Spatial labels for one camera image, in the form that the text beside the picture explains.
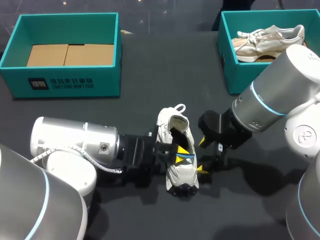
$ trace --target teal shoe box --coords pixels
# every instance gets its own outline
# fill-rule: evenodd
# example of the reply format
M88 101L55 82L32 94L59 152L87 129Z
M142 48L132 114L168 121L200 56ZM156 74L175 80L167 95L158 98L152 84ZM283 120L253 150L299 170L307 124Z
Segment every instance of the teal shoe box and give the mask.
M113 45L112 64L27 66L33 45ZM116 97L121 60L118 13L23 14L0 61L0 73L14 98Z
M271 64L270 62L238 62L232 45L232 39L238 37L237 31L251 33L272 25L287 29L299 24L304 26L307 47L320 56L320 14L316 9L223 11L217 45L228 92L242 93Z

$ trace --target sneaker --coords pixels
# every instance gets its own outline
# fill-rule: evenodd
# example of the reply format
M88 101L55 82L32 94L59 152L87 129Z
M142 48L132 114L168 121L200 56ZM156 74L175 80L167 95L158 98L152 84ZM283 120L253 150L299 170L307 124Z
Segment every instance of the sneaker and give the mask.
M189 120L182 115L185 110L184 104L163 108L158 115L156 124L159 126L158 142L174 143L179 146L175 163L167 165L166 190L173 195L188 196L196 193L199 182L195 141L189 128Z
M305 28L298 25L295 28L281 29L273 25L251 33L238 31L237 35L238 38L232 39L236 58L252 63L262 56L276 58L293 44L302 45L305 40Z

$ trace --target beige sneaker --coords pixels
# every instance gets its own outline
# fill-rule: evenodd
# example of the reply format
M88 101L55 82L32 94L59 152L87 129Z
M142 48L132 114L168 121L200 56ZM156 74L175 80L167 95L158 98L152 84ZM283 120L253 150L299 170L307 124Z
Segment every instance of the beige sneaker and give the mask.
M305 28L278 28L275 25L258 29L251 33L238 31L238 38L232 39L236 58L252 63L262 56L278 57L287 47L293 44L302 45L305 40Z

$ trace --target white shoelace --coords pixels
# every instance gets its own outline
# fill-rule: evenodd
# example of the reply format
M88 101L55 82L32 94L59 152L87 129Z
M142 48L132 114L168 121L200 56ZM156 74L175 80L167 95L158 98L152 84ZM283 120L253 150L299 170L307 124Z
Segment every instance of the white shoelace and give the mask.
M244 44L242 44L237 50L235 51L238 51L240 49L242 49L248 42L249 43L253 43L254 45L257 44L257 39L259 40L263 40L263 39L266 39L265 37L262 37L262 31L263 29L257 29L251 33L245 33L245 32L242 32L242 31L238 31L236 34L238 35L239 38L241 39L245 39L246 38L246 41Z

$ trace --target cardboard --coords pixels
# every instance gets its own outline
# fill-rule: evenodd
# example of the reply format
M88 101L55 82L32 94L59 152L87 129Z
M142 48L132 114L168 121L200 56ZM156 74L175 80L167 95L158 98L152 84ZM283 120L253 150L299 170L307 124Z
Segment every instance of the cardboard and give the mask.
M33 45L27 67L63 66L68 44Z
M113 44L69 45L64 65L113 65L113 61Z

